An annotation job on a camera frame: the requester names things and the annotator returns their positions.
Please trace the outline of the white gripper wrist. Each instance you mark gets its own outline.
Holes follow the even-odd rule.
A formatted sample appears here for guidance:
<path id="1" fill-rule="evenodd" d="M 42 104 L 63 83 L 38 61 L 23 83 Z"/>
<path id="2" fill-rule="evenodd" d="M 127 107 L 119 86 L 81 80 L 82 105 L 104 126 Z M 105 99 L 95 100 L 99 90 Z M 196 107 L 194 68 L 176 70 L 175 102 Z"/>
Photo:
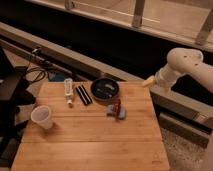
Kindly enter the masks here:
<path id="1" fill-rule="evenodd" d="M 150 76 L 142 82 L 143 87 L 152 87 L 155 83 L 164 88 L 171 87 L 172 71 L 168 68 L 161 68 L 154 76 Z"/>

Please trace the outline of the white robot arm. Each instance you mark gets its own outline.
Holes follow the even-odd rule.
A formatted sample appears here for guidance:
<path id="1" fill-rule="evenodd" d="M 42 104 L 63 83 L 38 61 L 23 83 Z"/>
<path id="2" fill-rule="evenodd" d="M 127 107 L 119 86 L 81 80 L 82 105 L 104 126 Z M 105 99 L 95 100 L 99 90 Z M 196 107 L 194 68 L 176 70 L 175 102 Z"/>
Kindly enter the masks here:
<path id="1" fill-rule="evenodd" d="M 167 54 L 167 64 L 142 82 L 143 87 L 158 85 L 169 91 L 180 77 L 189 75 L 213 93 L 213 66 L 203 62 L 200 50 L 174 48 Z"/>

